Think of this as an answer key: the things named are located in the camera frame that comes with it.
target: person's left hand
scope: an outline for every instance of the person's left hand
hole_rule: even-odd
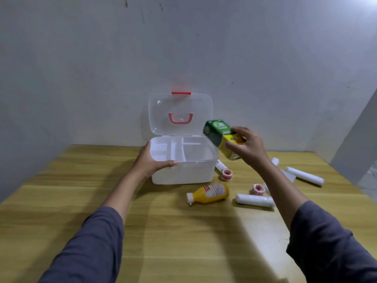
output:
[[[147,179],[158,170],[161,170],[166,167],[173,167],[175,165],[177,165],[177,161],[154,160],[150,155],[150,141],[148,141],[147,144],[141,148],[139,156],[136,158],[130,172],[135,172],[138,174],[138,176]]]

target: hand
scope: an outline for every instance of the hand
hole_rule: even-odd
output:
[[[246,142],[244,145],[238,145],[228,141],[225,144],[227,148],[240,156],[253,169],[266,160],[270,161],[261,137],[246,127],[233,127],[232,129],[238,136],[245,138]]]
[[[141,148],[139,156],[136,158],[134,165],[131,168],[132,172],[137,173],[142,178],[149,178],[158,170],[166,167],[173,167],[177,165],[177,161],[156,161],[150,155],[150,141]]]

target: dark blue sleeve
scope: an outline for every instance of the dark blue sleeve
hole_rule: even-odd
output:
[[[122,260],[123,236],[123,221],[118,212],[110,207],[97,209],[38,282],[115,282]]]
[[[296,212],[287,253],[311,282],[377,282],[377,261],[351,231],[312,201]]]

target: adhesive tape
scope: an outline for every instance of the adhesive tape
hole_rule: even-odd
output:
[[[233,176],[233,173],[231,170],[224,170],[222,173],[221,173],[221,178],[224,180],[224,181],[230,181],[232,179],[232,176]]]
[[[252,195],[263,195],[265,191],[266,189],[264,188],[264,186],[260,184],[255,184],[251,189]]]

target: open lid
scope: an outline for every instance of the open lid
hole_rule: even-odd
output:
[[[148,103],[150,129],[157,135],[201,135],[213,118],[212,98],[206,94],[153,94]]]

